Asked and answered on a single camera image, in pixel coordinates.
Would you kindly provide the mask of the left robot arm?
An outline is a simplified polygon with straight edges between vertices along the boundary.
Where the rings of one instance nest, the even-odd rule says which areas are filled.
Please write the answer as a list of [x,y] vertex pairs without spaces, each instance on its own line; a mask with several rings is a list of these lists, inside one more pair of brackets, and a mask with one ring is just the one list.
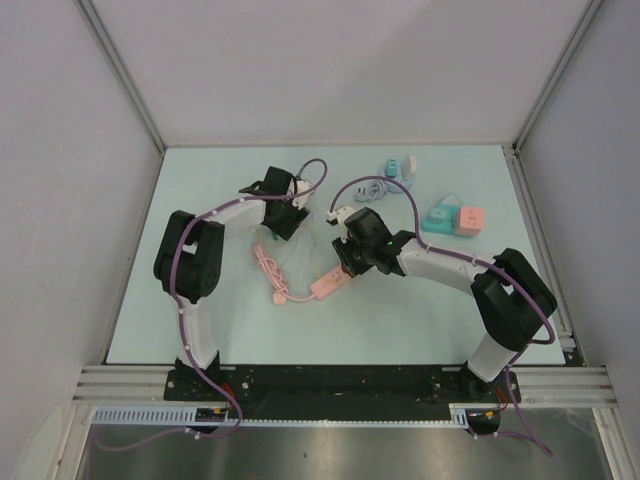
[[225,242],[259,226],[290,239],[310,214],[307,202],[316,188],[300,173],[271,166],[263,179],[217,208],[200,215],[176,210],[169,216],[153,274],[176,302],[179,359],[192,368],[185,385],[197,398],[210,399],[221,387],[220,374],[209,368],[218,360],[219,349],[203,308],[219,283]]

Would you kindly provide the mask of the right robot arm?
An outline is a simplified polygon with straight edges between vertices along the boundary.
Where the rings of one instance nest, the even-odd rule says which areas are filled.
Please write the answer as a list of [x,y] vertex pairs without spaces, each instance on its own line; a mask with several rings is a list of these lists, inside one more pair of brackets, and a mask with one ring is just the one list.
[[447,250],[426,243],[415,232],[393,234],[373,209],[343,207],[327,214],[340,229],[332,242],[341,267],[350,277],[374,268],[385,275],[435,281],[471,296],[485,334],[462,365],[459,382],[465,396],[484,401],[497,389],[499,375],[546,329],[552,344],[550,317],[557,300],[523,254],[507,248],[491,258]]

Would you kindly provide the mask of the blue round power strip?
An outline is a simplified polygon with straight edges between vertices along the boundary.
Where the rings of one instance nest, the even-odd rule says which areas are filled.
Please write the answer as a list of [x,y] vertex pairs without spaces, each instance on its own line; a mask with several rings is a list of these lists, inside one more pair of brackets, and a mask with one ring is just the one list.
[[409,190],[415,180],[415,177],[405,179],[401,174],[394,177],[397,184],[380,179],[369,180],[363,186],[357,186],[354,193],[354,200],[360,203],[373,202],[382,199],[387,194],[402,194],[403,186],[406,190]]

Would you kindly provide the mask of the light teal charger plug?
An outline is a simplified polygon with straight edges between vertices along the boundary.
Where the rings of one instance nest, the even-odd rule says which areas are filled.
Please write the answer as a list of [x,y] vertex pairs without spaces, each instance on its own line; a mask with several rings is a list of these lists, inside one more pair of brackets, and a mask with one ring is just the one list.
[[444,207],[433,207],[429,211],[429,221],[433,224],[448,224],[450,220],[449,210]]

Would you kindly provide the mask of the teal triangular power strip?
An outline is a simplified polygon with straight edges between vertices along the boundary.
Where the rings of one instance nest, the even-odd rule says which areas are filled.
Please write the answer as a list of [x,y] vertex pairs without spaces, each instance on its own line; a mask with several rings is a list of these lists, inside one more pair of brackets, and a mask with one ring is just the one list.
[[456,235],[457,217],[462,208],[459,197],[450,193],[433,205],[420,222],[422,232]]

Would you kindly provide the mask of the pink cube socket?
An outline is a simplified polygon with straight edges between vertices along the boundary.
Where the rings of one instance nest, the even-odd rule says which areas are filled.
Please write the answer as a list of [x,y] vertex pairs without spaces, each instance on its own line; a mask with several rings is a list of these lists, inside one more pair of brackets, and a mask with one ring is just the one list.
[[484,229],[485,211],[474,206],[462,206],[454,224],[454,233],[462,237],[475,237]]

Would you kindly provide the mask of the white square adapter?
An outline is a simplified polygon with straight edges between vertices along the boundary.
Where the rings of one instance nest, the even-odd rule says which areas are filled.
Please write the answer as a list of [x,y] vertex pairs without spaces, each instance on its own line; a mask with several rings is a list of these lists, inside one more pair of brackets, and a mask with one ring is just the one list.
[[415,179],[416,171],[416,158],[413,155],[407,155],[401,163],[402,180],[406,183],[412,183]]

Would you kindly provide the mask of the pink power strip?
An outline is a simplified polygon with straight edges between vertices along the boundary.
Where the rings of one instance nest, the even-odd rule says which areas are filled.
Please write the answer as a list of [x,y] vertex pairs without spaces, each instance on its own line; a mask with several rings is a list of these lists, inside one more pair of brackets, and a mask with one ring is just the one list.
[[347,285],[350,281],[351,277],[343,268],[336,266],[311,285],[311,293],[316,300],[322,301],[338,289]]

